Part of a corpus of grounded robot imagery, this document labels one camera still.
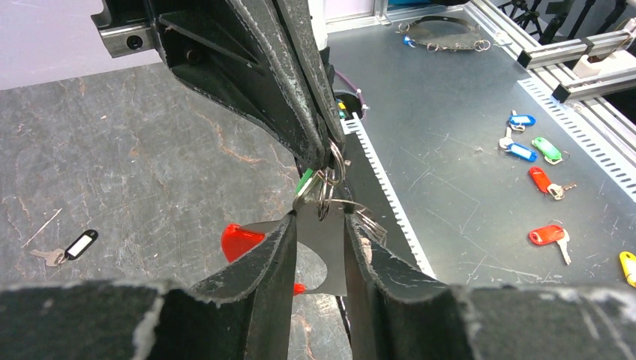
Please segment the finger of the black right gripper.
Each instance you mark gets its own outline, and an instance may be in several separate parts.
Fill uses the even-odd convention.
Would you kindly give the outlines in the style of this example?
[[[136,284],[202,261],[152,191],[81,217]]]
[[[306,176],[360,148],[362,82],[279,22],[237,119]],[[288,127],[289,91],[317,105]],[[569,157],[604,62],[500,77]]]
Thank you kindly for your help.
[[[272,1],[159,1],[158,52],[196,93],[271,134],[306,167],[326,126]]]
[[[325,2],[276,1],[274,4],[289,33],[292,49],[307,80],[316,110],[328,128],[328,137],[342,149],[345,135],[328,76],[332,67],[321,56],[322,53],[329,52]]]

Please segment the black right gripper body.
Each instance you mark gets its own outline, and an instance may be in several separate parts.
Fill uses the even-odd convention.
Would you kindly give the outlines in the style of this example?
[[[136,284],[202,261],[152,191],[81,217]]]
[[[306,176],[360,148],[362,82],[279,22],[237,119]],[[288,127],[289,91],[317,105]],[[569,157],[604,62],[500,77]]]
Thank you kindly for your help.
[[[102,10],[91,15],[100,39],[113,59],[138,53],[160,54],[153,1],[102,1]]]

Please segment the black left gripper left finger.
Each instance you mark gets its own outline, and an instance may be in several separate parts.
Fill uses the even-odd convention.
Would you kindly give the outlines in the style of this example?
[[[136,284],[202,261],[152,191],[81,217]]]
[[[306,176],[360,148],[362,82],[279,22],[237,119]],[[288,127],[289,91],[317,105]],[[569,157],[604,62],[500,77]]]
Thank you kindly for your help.
[[[3,359],[285,359],[296,215],[184,288],[171,280],[15,283],[1,288]]]

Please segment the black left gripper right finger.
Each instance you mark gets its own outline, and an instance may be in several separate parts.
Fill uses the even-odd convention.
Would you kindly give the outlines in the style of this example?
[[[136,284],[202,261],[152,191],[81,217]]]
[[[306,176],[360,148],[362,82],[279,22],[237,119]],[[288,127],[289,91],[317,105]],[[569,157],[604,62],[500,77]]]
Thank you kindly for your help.
[[[627,286],[448,285],[353,215],[343,251],[354,359],[633,359]]]

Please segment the silver split keyring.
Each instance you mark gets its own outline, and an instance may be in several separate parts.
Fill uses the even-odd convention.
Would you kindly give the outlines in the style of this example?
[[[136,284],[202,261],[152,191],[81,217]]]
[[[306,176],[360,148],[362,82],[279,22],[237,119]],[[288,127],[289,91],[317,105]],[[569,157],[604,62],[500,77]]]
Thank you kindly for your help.
[[[317,175],[321,180],[317,211],[318,220],[324,221],[329,214],[329,208],[333,198],[335,188],[346,178],[346,165],[342,155],[342,151],[338,145],[333,141],[329,141],[331,155],[333,161],[331,164],[334,166],[327,166],[325,169],[321,169]]]

